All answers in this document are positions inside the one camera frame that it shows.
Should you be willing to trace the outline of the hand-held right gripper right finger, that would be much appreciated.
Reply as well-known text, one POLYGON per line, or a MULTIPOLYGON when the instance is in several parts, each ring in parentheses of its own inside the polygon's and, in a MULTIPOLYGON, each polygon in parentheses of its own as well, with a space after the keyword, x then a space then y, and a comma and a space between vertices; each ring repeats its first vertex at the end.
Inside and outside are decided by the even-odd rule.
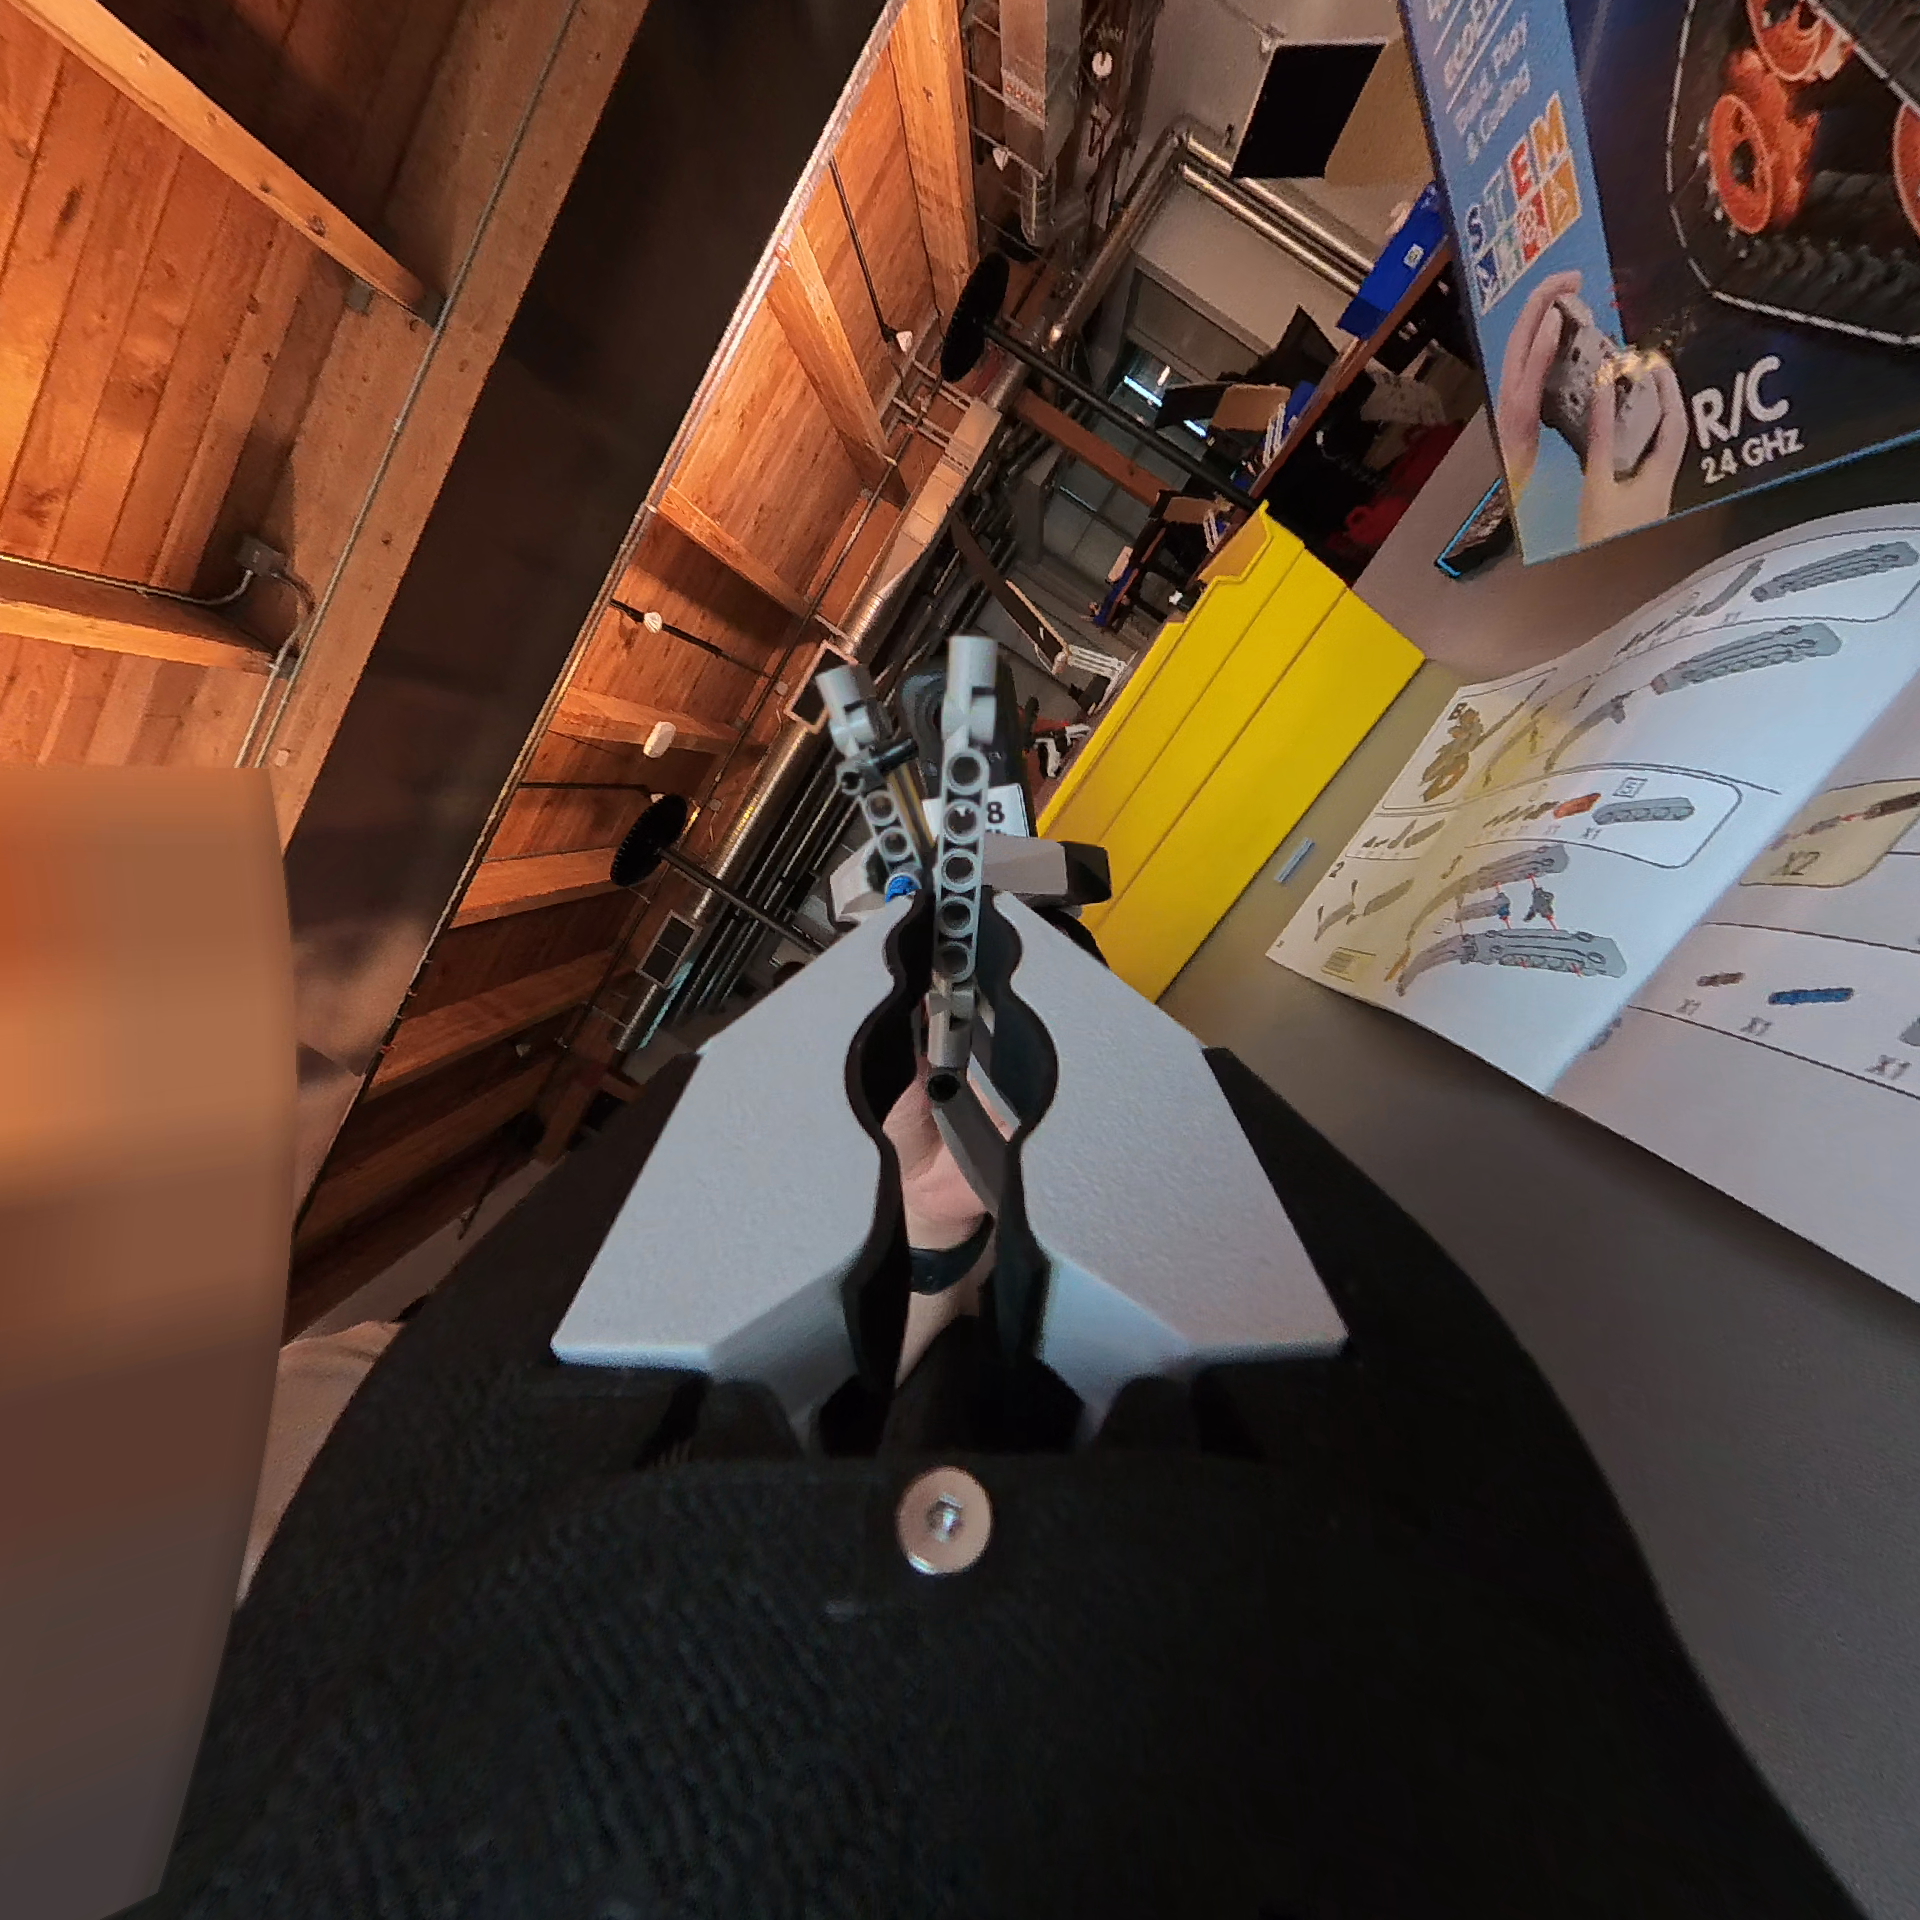
POLYGON ((1345 1348, 1204 1045, 993 893, 994 1331, 1109 1413, 1137 1379, 1345 1348))

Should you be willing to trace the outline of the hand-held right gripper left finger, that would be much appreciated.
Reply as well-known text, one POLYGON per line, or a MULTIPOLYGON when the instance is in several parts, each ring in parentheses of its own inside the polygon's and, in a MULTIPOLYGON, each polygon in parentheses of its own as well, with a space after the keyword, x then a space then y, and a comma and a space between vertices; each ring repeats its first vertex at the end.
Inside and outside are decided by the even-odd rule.
POLYGON ((795 1422, 886 1399, 909 1322, 899 1159, 920 904, 886 901, 707 1042, 553 1348, 771 1388, 795 1422))

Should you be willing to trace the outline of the grey toy beam arm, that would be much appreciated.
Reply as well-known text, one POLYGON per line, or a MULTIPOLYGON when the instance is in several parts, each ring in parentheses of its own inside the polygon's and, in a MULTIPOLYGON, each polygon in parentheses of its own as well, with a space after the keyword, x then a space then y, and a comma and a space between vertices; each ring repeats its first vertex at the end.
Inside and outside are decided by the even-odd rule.
POLYGON ((931 981, 926 995, 926 1098, 977 1199, 1000 1210, 1009 1133, 971 1085, 977 1024, 997 1046, 997 1010, 1021 963, 1017 929, 988 887, 997 644, 952 635, 942 705, 942 785, 931 868, 931 981))

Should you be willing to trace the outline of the grey toy frame assembly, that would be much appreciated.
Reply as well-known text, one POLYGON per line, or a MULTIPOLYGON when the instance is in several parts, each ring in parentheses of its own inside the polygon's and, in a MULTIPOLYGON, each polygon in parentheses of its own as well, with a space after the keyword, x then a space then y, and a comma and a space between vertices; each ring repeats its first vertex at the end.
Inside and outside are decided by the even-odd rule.
POLYGON ((919 748, 880 696, 874 679, 852 663, 815 679, 831 743, 840 755, 836 783, 857 802, 874 838, 885 900, 926 891, 931 837, 919 785, 919 748))

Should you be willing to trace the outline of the grey desk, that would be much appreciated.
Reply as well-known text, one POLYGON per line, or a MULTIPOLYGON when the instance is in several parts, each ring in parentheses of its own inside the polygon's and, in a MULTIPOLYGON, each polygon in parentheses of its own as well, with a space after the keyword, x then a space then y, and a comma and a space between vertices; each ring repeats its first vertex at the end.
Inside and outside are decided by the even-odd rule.
POLYGON ((1461 582, 1498 478, 1478 415, 1358 580, 1427 665, 1163 1008, 1234 1049, 1481 1285, 1593 1449, 1675 1631, 1869 1915, 1915 1915, 1915 1306, 1714 1188, 1267 950, 1449 708, 1799 516, 1915 493, 1900 445, 1625 540, 1461 582), (1313 857, 1288 887, 1288 851, 1313 857))

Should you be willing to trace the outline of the person's left hand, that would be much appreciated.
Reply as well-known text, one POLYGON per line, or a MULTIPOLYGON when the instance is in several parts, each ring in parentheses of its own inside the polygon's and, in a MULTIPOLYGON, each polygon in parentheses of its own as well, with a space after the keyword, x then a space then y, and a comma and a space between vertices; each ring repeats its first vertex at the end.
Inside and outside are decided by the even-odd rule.
POLYGON ((885 1131, 899 1164, 909 1244, 915 1253, 945 1253, 971 1240, 988 1209, 952 1159, 920 1078, 899 1095, 885 1131))

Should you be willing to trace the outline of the yellow plastic bin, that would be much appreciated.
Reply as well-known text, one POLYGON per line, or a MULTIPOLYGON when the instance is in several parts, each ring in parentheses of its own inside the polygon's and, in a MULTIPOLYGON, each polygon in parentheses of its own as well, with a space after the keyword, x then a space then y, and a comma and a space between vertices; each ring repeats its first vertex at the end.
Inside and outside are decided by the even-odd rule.
POLYGON ((1040 828, 1105 849, 1113 897, 1085 920, 1158 999, 1424 653, 1259 512, 1071 758, 1040 828))

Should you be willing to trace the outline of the small flat blue box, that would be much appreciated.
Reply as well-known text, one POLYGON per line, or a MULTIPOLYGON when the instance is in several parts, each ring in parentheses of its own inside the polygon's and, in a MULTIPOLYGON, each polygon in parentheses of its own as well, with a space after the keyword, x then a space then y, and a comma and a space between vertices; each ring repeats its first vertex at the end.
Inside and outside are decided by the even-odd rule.
POLYGON ((1506 479, 1493 483, 1461 523, 1436 566, 1461 582, 1498 564, 1516 548, 1514 503, 1506 479))

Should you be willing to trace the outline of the white instruction booklet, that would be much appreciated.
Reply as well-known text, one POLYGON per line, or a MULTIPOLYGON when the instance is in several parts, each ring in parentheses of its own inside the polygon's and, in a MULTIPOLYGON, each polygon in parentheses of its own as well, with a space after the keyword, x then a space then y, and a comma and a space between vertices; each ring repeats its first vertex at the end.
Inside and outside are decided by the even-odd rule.
POLYGON ((1915 1297, 1919 510, 1465 686, 1270 958, 1915 1297))

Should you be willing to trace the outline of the blue plastic tray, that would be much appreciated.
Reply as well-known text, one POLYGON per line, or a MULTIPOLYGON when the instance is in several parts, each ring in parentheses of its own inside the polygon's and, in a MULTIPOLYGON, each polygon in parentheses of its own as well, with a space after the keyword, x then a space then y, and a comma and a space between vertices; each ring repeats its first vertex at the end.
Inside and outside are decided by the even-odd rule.
POLYGON ((1451 221, 1444 189, 1437 181, 1427 181, 1338 317, 1338 326, 1357 340, 1375 334, 1449 242, 1451 221))

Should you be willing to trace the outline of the beige board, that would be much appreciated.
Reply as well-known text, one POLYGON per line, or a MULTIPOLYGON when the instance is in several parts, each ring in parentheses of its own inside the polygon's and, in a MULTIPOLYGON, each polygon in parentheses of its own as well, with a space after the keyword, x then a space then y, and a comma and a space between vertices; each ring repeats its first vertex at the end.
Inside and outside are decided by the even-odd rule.
POLYGON ((1329 188, 1423 188, 1433 180, 1424 106, 1407 38, 1391 40, 1325 166, 1329 188))

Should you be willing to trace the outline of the large blue toy box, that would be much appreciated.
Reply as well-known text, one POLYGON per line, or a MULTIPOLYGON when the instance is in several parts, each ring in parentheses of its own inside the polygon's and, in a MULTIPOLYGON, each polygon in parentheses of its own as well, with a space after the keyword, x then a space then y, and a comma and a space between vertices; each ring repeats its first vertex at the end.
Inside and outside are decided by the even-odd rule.
POLYGON ((1915 3, 1398 14, 1526 562, 1915 440, 1915 3))

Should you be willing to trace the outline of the black wall panel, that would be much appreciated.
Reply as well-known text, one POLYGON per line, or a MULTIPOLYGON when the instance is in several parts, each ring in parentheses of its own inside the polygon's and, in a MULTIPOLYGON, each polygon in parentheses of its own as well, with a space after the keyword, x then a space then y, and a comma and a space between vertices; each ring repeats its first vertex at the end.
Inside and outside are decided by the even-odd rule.
POLYGON ((1279 42, 1237 143, 1233 177, 1323 180, 1385 51, 1385 40, 1279 42))

